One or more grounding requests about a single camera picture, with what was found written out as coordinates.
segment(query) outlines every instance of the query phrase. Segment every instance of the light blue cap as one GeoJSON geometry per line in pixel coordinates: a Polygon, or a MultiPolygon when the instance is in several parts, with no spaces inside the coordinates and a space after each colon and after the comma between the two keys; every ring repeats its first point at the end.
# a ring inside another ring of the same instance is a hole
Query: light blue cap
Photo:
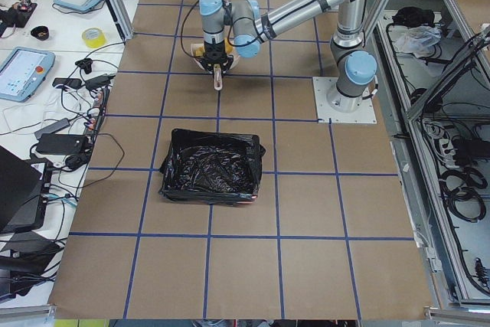
{"type": "Polygon", "coordinates": [[[259,2],[257,0],[247,0],[250,4],[250,6],[253,9],[253,19],[259,19],[260,18],[260,7],[259,7],[259,2]]]}
{"type": "Polygon", "coordinates": [[[260,42],[249,34],[239,34],[235,37],[234,44],[236,45],[237,53],[241,57],[255,57],[260,51],[260,42]]]}
{"type": "Polygon", "coordinates": [[[223,7],[223,0],[199,0],[201,15],[212,15],[223,7]]]}
{"type": "Polygon", "coordinates": [[[376,74],[377,62],[366,51],[355,51],[345,62],[345,73],[352,83],[358,86],[369,84],[376,74]]]}

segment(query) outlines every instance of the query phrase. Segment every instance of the black plastic bag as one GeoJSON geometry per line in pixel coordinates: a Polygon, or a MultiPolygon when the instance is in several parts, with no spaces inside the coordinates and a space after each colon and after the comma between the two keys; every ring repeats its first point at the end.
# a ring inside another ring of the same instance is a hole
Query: black plastic bag
{"type": "Polygon", "coordinates": [[[174,129],[160,194],[210,204],[254,201],[265,151],[256,135],[174,129]]]}

